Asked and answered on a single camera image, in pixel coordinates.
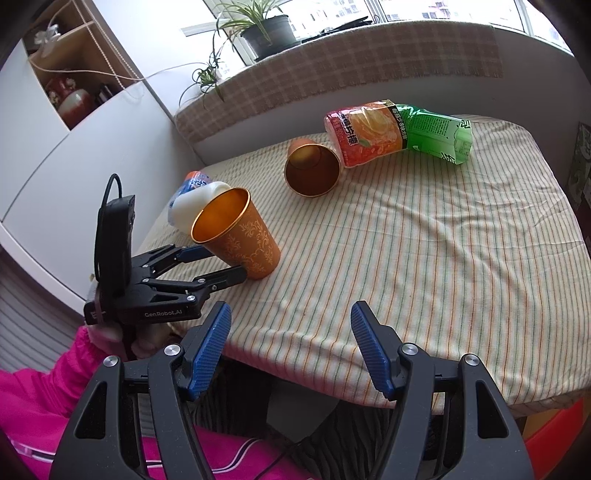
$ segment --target orange patterned cup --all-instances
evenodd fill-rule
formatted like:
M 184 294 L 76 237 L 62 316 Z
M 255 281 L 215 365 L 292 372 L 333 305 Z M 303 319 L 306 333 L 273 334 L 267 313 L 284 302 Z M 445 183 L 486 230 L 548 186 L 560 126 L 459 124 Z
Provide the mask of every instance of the orange patterned cup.
M 209 202 L 193 222 L 191 238 L 231 267 L 242 265 L 253 280 L 270 274 L 281 258 L 250 192 L 243 188 Z

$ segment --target blue gripper pad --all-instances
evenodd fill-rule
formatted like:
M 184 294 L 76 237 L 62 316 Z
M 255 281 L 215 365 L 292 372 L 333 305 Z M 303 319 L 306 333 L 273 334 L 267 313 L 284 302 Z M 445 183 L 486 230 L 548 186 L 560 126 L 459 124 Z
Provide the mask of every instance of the blue gripper pad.
M 207 390 L 231 326 L 232 311 L 227 304 L 224 304 L 217 313 L 193 361 L 191 383 L 187 389 L 191 400 L 195 400 Z
M 375 389 L 383 393 L 384 397 L 392 398 L 394 386 L 391 380 L 390 360 L 357 303 L 351 307 L 351 329 Z

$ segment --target checkered cloth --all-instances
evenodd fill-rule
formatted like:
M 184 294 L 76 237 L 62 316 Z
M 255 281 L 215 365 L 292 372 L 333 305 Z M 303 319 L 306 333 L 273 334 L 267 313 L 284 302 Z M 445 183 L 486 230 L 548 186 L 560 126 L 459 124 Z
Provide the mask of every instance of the checkered cloth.
M 247 118 L 321 93 L 430 75 L 502 77 L 490 25 L 396 22 L 354 28 L 273 55 L 176 115 L 190 145 Z

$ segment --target cup rim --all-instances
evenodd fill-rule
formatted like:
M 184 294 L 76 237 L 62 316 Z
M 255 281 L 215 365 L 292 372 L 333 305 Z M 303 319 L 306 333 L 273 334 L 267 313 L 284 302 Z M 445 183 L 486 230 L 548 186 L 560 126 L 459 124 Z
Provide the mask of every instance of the cup rim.
M 216 199 L 224 196 L 225 194 L 227 194 L 228 192 L 232 192 L 233 190 L 243 190 L 246 192 L 246 203 L 244 205 L 244 208 L 241 210 L 240 214 L 236 217 L 236 219 L 229 225 L 226 227 L 226 229 L 224 229 L 222 232 L 218 233 L 216 236 L 209 238 L 203 242 L 198 242 L 197 240 L 195 240 L 195 237 L 193 236 L 193 231 L 195 230 L 195 224 L 197 223 L 197 221 L 199 220 L 199 217 L 201 217 L 202 213 L 205 211 L 205 209 L 211 205 Z M 215 197 L 211 202 L 209 202 L 205 208 L 203 210 L 201 210 L 197 216 L 195 217 L 195 220 L 193 221 L 193 224 L 191 225 L 191 240 L 193 240 L 193 242 L 195 242 L 196 244 L 199 245 L 206 245 L 210 242 L 213 242 L 214 240 L 218 239 L 219 237 L 221 237 L 222 235 L 225 235 L 226 233 L 228 233 L 242 218 L 242 216 L 244 215 L 244 212 L 246 212 L 246 209 L 248 208 L 248 206 L 251 204 L 251 192 L 243 187 L 232 187 L 230 190 L 226 190 L 225 192 L 221 193 L 220 195 L 218 195 L 217 197 Z
M 330 186 L 330 188 L 326 189 L 322 193 L 317 193 L 316 195 L 305 195 L 304 193 L 298 192 L 294 187 L 292 187 L 290 185 L 289 181 L 287 180 L 287 166 L 290 163 L 291 155 L 293 155 L 299 149 L 304 148 L 304 147 L 309 147 L 311 145 L 314 146 L 314 147 L 323 148 L 324 150 L 327 150 L 329 153 L 331 153 L 331 155 L 334 156 L 334 158 L 335 158 L 335 160 L 337 162 L 337 165 L 339 166 L 339 173 L 336 176 L 335 182 Z M 329 191 L 331 191 L 333 188 L 335 188 L 337 186 L 337 184 L 339 183 L 340 176 L 343 173 L 343 166 L 341 165 L 340 160 L 339 160 L 339 157 L 337 156 L 337 154 L 335 152 L 333 152 L 326 145 L 323 145 L 323 144 L 320 144 L 320 143 L 316 143 L 316 142 L 308 142 L 306 144 L 303 144 L 303 145 L 300 145 L 299 147 L 297 147 L 293 152 L 291 152 L 291 155 L 287 158 L 287 161 L 285 162 L 285 165 L 283 165 L 283 179 L 285 180 L 285 183 L 291 189 L 292 192 L 295 192 L 295 193 L 297 193 L 298 195 L 300 195 L 302 197 L 306 197 L 306 198 L 310 198 L 310 199 L 311 198 L 316 198 L 316 197 L 322 197 L 323 195 L 326 195 Z

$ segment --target red object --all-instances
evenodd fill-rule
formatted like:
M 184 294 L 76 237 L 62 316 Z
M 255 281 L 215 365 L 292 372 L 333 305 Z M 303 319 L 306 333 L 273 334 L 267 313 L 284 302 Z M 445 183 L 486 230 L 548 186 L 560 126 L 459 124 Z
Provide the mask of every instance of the red object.
M 45 86 L 45 92 L 49 97 L 49 101 L 56 110 L 69 94 L 75 90 L 76 82 L 74 79 L 66 77 L 65 75 L 57 75 L 53 77 Z
M 72 130 L 95 109 L 95 103 L 84 89 L 69 94 L 57 109 L 61 119 Z
M 390 100 L 329 112 L 324 128 L 345 168 L 403 150 L 402 118 Z
M 525 441 L 536 480 L 544 478 L 558 465 L 581 431 L 584 421 L 581 399 L 569 409 L 559 411 Z

